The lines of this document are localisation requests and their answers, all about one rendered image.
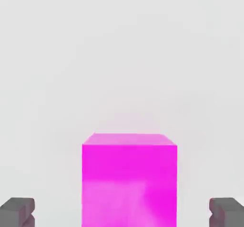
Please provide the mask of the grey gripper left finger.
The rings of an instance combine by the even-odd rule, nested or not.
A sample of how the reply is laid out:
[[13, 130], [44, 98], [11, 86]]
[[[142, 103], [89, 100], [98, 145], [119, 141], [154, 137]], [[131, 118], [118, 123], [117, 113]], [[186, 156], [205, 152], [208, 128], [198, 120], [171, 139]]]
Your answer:
[[0, 227], [35, 227], [35, 200], [11, 197], [0, 207]]

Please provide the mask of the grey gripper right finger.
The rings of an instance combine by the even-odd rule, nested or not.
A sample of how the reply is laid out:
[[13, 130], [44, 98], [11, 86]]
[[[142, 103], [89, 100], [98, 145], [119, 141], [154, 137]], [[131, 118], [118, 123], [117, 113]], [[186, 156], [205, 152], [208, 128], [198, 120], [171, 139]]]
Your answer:
[[244, 206], [234, 198], [211, 198], [209, 209], [209, 227], [244, 227]]

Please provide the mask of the small magenta cube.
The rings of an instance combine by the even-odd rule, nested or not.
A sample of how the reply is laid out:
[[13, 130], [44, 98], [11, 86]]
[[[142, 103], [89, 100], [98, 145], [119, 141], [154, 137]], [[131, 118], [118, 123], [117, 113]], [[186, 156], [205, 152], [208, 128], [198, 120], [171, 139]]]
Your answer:
[[177, 227], [177, 145], [162, 134], [92, 134], [81, 227]]

